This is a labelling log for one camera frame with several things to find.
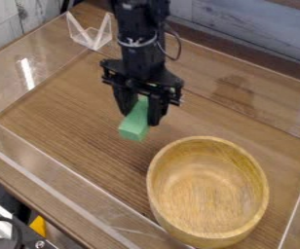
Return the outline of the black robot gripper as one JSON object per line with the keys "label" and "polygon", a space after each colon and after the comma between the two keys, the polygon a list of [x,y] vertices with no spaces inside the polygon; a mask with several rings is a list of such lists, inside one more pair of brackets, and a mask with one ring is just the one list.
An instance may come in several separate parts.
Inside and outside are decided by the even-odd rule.
{"label": "black robot gripper", "polygon": [[181,104],[183,80],[166,67],[162,44],[155,41],[142,47],[122,46],[121,59],[103,59],[102,81],[113,87],[114,97],[126,116],[138,96],[149,97],[147,123],[157,126],[167,115],[169,105]]}

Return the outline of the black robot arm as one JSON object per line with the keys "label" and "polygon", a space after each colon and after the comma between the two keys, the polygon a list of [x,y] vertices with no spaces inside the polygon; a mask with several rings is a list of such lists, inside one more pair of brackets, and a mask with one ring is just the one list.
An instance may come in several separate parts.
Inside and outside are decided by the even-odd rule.
{"label": "black robot arm", "polygon": [[[135,106],[138,95],[147,97],[147,124],[157,126],[167,115],[169,106],[181,104],[183,79],[166,66],[170,0],[110,0],[118,22],[121,59],[103,59],[102,81],[110,85],[121,113],[126,116]],[[178,34],[170,30],[181,44]]]}

